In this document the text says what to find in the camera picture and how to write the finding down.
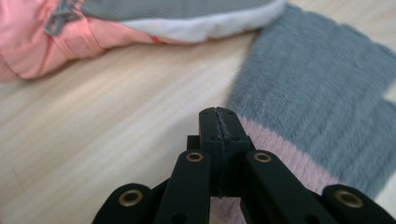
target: white fabric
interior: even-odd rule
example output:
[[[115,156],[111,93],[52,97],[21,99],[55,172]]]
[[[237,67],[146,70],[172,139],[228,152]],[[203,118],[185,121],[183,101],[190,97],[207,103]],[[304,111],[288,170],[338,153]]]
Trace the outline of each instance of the white fabric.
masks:
[[[375,201],[385,208],[391,216],[396,218],[396,172],[388,180],[387,185],[376,196]]]
[[[250,10],[188,20],[148,19],[121,23],[149,35],[187,43],[199,43],[209,38],[222,38],[262,28],[282,13],[285,3],[285,0],[275,0]]]
[[[291,2],[396,50],[394,0]],[[117,187],[161,183],[198,133],[198,111],[224,105],[253,40],[134,45],[0,84],[0,223],[91,223]],[[377,198],[392,214],[394,179]]]

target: wood grain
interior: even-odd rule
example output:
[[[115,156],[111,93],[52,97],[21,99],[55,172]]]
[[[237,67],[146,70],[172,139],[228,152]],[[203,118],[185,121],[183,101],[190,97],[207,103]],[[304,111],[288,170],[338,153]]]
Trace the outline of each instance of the wood grain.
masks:
[[[291,2],[396,49],[393,0]],[[115,188],[162,182],[198,133],[197,113],[224,104],[255,35],[133,45],[1,84],[0,223],[91,223]]]

